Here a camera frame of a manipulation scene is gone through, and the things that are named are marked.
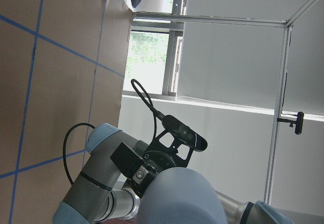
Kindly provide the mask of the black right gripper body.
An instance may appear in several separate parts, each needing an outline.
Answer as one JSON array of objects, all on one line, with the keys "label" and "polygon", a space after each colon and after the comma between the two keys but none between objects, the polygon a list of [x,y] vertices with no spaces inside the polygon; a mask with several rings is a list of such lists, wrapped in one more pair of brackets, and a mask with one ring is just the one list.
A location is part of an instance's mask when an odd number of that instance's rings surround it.
[{"label": "black right gripper body", "polygon": [[158,173],[175,167],[175,162],[172,157],[161,151],[149,151],[148,153],[144,153],[141,158],[143,159],[143,166],[151,165],[156,167]]}]

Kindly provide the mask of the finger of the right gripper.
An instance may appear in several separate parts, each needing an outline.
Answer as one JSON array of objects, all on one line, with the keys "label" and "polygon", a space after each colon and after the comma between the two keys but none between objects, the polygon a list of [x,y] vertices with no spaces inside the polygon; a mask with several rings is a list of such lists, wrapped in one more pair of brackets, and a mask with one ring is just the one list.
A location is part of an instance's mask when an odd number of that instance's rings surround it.
[{"label": "finger of the right gripper", "polygon": [[110,159],[117,166],[120,172],[129,179],[143,165],[143,159],[124,142],[121,142],[111,154]]},{"label": "finger of the right gripper", "polygon": [[138,169],[127,169],[124,176],[127,178],[126,183],[135,192],[135,194],[142,198],[146,189],[157,176],[158,171],[156,167],[151,165],[140,166]]}]

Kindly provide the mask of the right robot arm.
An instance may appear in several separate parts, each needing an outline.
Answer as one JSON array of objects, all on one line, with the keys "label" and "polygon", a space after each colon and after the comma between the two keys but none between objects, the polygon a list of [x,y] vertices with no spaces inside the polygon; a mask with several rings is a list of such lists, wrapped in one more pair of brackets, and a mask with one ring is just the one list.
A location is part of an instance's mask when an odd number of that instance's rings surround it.
[{"label": "right robot arm", "polygon": [[187,167],[178,148],[201,152],[207,142],[182,123],[166,126],[173,142],[137,140],[108,123],[95,127],[85,149],[90,158],[59,204],[53,223],[290,223],[261,202],[241,203],[213,189]]}]

